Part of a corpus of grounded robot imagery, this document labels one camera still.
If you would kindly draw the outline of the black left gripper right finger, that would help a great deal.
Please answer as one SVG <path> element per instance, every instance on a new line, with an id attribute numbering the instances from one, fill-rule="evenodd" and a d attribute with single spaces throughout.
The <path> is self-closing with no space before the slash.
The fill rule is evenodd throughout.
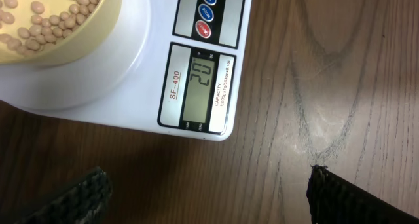
<path id="1" fill-rule="evenodd" d="M 306 191 L 313 224 L 418 224 L 418 218 L 314 165 Z"/>

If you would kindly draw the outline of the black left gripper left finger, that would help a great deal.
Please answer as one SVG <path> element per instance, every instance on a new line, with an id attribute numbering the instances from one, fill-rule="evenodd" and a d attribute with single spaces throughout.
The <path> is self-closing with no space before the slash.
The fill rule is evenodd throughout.
<path id="1" fill-rule="evenodd" d="M 12 217 L 21 224 L 100 223 L 112 196 L 107 173 L 95 167 L 83 177 L 47 195 Z"/>

